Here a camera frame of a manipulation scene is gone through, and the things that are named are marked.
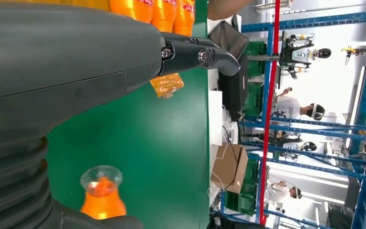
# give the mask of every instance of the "black monitor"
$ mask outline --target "black monitor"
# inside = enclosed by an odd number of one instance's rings
[[[220,48],[232,53],[237,60],[239,60],[249,43],[249,38],[245,37],[226,21],[220,22],[208,37]]]

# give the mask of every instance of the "bolt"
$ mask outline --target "bolt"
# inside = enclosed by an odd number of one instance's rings
[[[201,62],[204,62],[205,60],[207,60],[207,53],[205,51],[200,51],[198,53],[198,60]]]
[[[170,49],[164,49],[164,50],[162,50],[161,55],[162,55],[162,58],[168,58],[168,57],[170,57],[170,55],[171,55]]]

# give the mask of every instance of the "green board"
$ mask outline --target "green board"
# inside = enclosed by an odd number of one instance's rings
[[[193,36],[206,36],[205,0],[196,1]],[[120,195],[146,229],[204,229],[208,224],[207,71],[181,73],[185,87],[159,99],[148,83],[80,114],[48,136],[53,197],[80,209],[80,176],[97,165],[123,172]]]

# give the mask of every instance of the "cable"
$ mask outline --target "cable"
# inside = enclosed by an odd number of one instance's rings
[[[217,159],[220,159],[220,160],[222,160],[223,158],[224,158],[224,156],[225,156],[225,152],[226,152],[226,149],[228,148],[228,144],[230,144],[231,145],[231,147],[232,147],[232,152],[233,152],[233,154],[234,154],[234,156],[235,156],[235,160],[236,160],[236,168],[235,168],[235,174],[234,174],[234,178],[232,179],[232,182],[229,184],[229,185],[227,185],[226,187],[224,187],[224,184],[223,184],[223,182],[222,182],[222,180],[214,173],[214,172],[211,172],[212,173],[212,175],[214,175],[214,176],[216,176],[217,177],[217,179],[221,182],[221,187],[222,187],[222,192],[220,192],[216,197],[215,197],[215,199],[219,199],[220,197],[221,197],[221,195],[222,195],[222,193],[224,193],[225,192],[225,190],[227,189],[227,188],[229,188],[232,184],[234,184],[234,182],[235,182],[235,177],[236,177],[236,172],[238,171],[238,166],[239,166],[239,159],[238,159],[238,157],[236,156],[236,153],[235,153],[235,148],[234,148],[234,146],[232,145],[232,142],[231,142],[231,140],[229,139],[229,133],[228,133],[228,130],[225,128],[225,126],[222,126],[223,127],[223,129],[225,130],[225,132],[226,132],[226,134],[227,134],[227,136],[226,136],[226,141],[227,141],[227,144],[226,144],[226,146],[225,146],[225,149],[224,149],[224,152],[223,152],[223,154],[222,154],[222,157],[216,157],[215,159],[214,159],[214,161],[213,161],[213,166],[214,166],[214,163],[215,163],[215,161],[217,160]],[[210,187],[208,187],[208,189],[207,189],[207,194],[208,194],[208,197],[209,198],[211,198],[211,188]]]
[[[239,162],[239,159],[236,157],[234,146],[232,145],[232,142],[231,142],[231,140],[229,139],[229,133],[228,133],[228,131],[226,130],[225,126],[222,126],[222,128],[223,128],[223,129],[225,130],[225,132],[226,132],[226,139],[227,139],[228,143],[231,145],[231,147],[232,147],[232,151],[233,151],[234,156],[235,156],[235,159],[236,159],[236,162],[238,163],[238,162]]]

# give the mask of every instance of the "black robotic finger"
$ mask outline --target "black robotic finger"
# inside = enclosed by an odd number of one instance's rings
[[[203,38],[203,37],[187,37],[184,35],[179,35],[179,34],[170,33],[170,32],[162,32],[162,36],[165,40],[169,40],[169,41],[181,41],[181,42],[189,42],[189,43],[204,45],[204,46],[218,47],[218,45],[215,44],[215,42],[213,42],[210,39]]]
[[[197,45],[191,42],[165,40],[162,49],[162,68],[160,75],[178,73],[201,67],[218,70],[225,75],[235,75],[241,68],[235,57],[217,47]]]

